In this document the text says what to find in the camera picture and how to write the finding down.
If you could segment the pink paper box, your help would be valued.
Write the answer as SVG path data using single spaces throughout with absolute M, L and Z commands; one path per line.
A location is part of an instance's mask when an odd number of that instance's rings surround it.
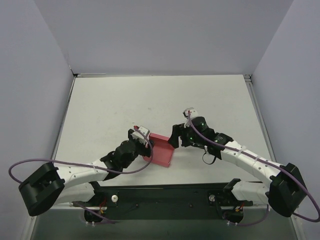
M 149 140 L 153 141 L 153 159 L 152 164 L 156 164 L 165 168 L 171 165 L 174 148 L 168 143 L 169 137 L 156 133 L 151 133 Z

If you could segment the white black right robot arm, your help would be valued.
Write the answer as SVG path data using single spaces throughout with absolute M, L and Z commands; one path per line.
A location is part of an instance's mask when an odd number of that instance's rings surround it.
M 281 165 L 246 149 L 232 137 L 209 128 L 202 116 L 188 123 L 175 124 L 168 143 L 175 149 L 195 147 L 241 168 L 257 178 L 259 183 L 239 180 L 231 187 L 238 201 L 268 204 L 283 217 L 290 217 L 306 197 L 306 184 L 300 170 L 292 163 Z

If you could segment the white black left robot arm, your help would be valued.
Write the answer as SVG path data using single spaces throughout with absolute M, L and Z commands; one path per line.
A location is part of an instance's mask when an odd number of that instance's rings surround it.
M 18 187 L 28 214 L 41 215 L 52 206 L 81 201 L 92 206 L 101 203 L 103 194 L 92 182 L 111 180 L 138 157 L 151 157 L 153 142 L 150 130 L 136 126 L 128 130 L 128 139 L 114 151 L 91 163 L 49 161 L 41 165 Z

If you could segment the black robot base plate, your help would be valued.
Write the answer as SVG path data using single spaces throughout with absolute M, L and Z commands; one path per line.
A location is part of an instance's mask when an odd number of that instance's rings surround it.
M 91 186 L 93 197 L 80 204 L 114 221 L 220 220 L 224 211 L 253 206 L 237 200 L 228 183 Z

